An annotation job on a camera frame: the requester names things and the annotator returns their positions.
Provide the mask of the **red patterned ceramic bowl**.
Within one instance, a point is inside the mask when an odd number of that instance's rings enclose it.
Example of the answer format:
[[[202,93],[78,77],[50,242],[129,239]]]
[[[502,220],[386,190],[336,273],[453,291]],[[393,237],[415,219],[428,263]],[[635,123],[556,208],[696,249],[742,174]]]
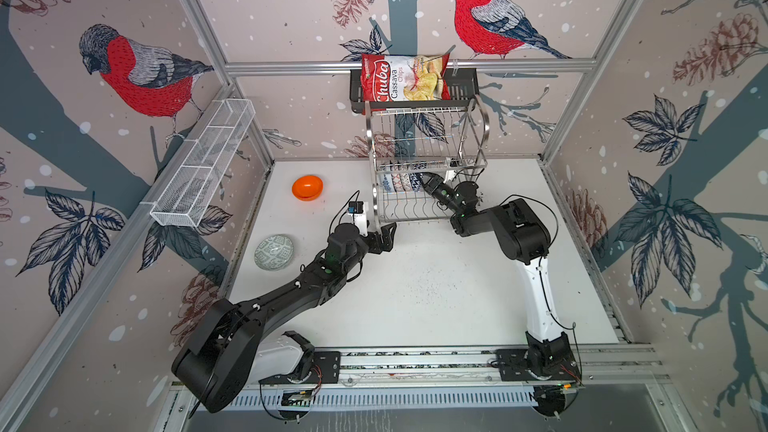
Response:
[[[423,188],[422,174],[420,172],[410,172],[409,182],[413,192],[419,192]]]

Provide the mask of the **white brown patterned bowl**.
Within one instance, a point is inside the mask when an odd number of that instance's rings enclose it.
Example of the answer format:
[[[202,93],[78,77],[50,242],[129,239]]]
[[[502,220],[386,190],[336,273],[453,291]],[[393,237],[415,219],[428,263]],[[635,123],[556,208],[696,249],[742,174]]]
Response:
[[[402,186],[403,186],[404,191],[405,192],[411,192],[412,191],[412,186],[411,186],[411,182],[410,182],[410,174],[407,173],[407,172],[401,172],[400,173],[400,178],[401,178],[401,182],[402,182]]]

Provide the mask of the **blue geometric upturned bowl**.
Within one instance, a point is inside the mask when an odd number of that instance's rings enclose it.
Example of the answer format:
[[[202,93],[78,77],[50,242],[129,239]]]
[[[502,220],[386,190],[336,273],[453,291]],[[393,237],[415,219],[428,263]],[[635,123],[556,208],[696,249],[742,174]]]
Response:
[[[392,181],[392,186],[394,191],[396,193],[405,192],[405,186],[404,186],[401,174],[393,172],[390,174],[390,176],[391,176],[391,181]]]

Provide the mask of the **blue floral ceramic bowl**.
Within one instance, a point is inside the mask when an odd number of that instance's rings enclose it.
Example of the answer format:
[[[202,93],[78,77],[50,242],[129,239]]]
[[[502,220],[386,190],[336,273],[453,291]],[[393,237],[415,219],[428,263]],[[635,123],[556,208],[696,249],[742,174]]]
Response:
[[[394,187],[392,184],[391,174],[383,173],[381,175],[381,185],[385,193],[393,193]]]

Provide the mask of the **stainless steel dish rack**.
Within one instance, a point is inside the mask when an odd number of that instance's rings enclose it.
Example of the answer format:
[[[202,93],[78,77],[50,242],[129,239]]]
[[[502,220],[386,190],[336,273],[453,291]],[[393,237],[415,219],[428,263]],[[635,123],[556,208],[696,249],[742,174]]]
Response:
[[[378,226],[447,219],[451,212],[423,189],[385,193],[381,175],[431,172],[452,187],[477,180],[487,165],[488,113],[477,95],[466,107],[395,103],[364,102],[373,219]]]

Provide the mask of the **orange plastic bowl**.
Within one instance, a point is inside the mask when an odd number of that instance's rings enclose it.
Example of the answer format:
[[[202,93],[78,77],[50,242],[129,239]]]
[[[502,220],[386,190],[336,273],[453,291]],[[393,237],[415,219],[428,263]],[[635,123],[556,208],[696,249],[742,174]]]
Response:
[[[324,189],[323,180],[316,175],[304,175],[295,180],[291,191],[300,201],[313,201],[320,197]]]

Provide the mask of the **green patterned ceramic bowl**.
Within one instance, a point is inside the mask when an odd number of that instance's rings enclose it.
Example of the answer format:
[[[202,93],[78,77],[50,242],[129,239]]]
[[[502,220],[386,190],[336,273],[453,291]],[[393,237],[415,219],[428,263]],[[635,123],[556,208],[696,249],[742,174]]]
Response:
[[[262,270],[277,271],[287,267],[293,259],[293,240],[284,234],[266,237],[254,251],[254,263]]]

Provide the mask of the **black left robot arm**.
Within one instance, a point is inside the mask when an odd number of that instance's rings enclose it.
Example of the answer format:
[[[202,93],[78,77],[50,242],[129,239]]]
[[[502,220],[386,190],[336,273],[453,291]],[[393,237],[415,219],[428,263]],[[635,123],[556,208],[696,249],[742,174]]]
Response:
[[[396,224],[362,235],[342,223],[298,277],[260,297],[215,301],[188,336],[171,371],[209,412],[228,406],[247,383],[262,340],[297,315],[319,307],[350,281],[369,253],[390,252]]]

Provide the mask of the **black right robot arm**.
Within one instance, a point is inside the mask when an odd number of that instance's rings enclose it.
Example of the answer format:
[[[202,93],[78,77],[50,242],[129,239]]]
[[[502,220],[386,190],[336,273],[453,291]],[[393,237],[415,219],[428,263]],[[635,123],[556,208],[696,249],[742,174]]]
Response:
[[[493,233],[504,256],[520,264],[526,306],[526,355],[529,372],[549,379],[557,372],[580,381],[567,333],[575,327],[558,319],[548,274],[548,255],[554,242],[548,229],[522,196],[512,194],[502,203],[479,210],[478,185],[463,181],[452,187],[435,173],[421,174],[422,189],[451,212],[450,224],[460,237]]]

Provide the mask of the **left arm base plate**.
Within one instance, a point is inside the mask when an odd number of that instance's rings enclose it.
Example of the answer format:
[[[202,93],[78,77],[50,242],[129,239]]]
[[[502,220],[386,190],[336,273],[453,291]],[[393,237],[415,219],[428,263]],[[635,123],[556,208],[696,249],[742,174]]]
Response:
[[[287,374],[275,374],[259,381],[262,385],[326,385],[337,384],[341,366],[338,351],[314,352],[302,357],[295,369]]]

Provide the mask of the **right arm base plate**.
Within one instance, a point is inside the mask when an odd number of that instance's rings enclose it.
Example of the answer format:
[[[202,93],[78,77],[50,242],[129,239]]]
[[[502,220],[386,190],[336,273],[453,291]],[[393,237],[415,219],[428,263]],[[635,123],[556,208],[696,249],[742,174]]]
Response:
[[[503,382],[578,382],[581,379],[579,364],[570,351],[548,357],[527,349],[503,348],[494,354],[490,365],[499,371]]]

